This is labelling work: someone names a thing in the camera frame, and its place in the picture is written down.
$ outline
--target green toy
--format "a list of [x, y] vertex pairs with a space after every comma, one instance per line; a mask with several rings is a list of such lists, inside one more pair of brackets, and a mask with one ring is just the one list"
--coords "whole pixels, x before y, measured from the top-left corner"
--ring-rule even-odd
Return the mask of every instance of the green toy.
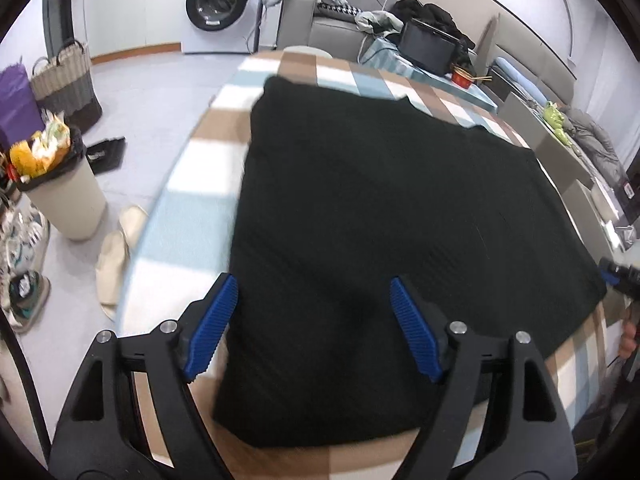
[[562, 129], [562, 124], [564, 123], [564, 115], [562, 115], [562, 112], [558, 110], [558, 105], [556, 103], [552, 103], [551, 101], [547, 101], [545, 111], [542, 116], [545, 118], [546, 123], [551, 126], [551, 129], [554, 131], [554, 135], [558, 138], [558, 140], [565, 146], [570, 148], [571, 141], [569, 140], [568, 135]]

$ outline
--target metal screw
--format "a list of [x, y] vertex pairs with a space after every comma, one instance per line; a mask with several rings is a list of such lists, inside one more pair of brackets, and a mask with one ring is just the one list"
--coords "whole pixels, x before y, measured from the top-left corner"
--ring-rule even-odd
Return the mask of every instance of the metal screw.
[[160, 325], [160, 332], [170, 334], [171, 332], [175, 332], [176, 328], [178, 328], [178, 324], [173, 319], [169, 319], [162, 322]]
[[518, 343], [522, 343], [523, 345], [526, 345], [528, 343], [531, 343], [531, 336], [529, 335], [529, 332], [524, 332], [524, 330], [520, 330], [519, 332], [516, 332], [516, 340], [518, 341]]
[[466, 325], [462, 321], [452, 321], [449, 328], [454, 334], [466, 333]]
[[111, 330], [101, 330], [95, 337], [98, 343], [106, 343], [109, 339], [111, 339]]

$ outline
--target blue gripper pad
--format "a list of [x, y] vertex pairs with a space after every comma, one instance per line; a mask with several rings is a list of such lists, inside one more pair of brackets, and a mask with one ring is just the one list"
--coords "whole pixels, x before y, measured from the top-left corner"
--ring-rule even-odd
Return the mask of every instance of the blue gripper pad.
[[231, 274], [228, 274], [188, 341], [187, 359], [182, 368], [188, 382], [193, 381], [198, 374], [203, 373], [209, 367], [213, 353], [216, 351], [237, 303], [238, 282]]
[[615, 274], [611, 274], [610, 272], [607, 272], [606, 270], [600, 269], [600, 276], [605, 282], [609, 283], [609, 285], [611, 286], [615, 286], [620, 283], [619, 277], [617, 277]]
[[400, 278], [391, 280], [390, 295], [391, 307], [396, 314], [411, 353], [414, 355], [418, 371], [436, 383], [443, 375], [438, 359], [438, 341], [420, 314], [411, 295], [404, 288]]

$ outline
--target food package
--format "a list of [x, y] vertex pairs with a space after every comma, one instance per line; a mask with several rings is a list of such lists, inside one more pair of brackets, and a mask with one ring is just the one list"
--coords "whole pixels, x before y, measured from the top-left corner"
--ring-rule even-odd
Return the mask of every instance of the food package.
[[47, 112], [44, 132], [35, 132], [28, 141], [16, 142], [9, 150], [9, 158], [20, 176], [34, 178], [62, 162], [70, 147], [69, 127]]

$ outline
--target washing machine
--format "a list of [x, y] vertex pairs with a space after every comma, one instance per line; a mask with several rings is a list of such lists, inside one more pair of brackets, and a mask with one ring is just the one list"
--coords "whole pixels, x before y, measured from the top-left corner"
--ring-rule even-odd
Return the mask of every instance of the washing machine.
[[257, 50], [262, 0], [184, 0], [182, 51]]

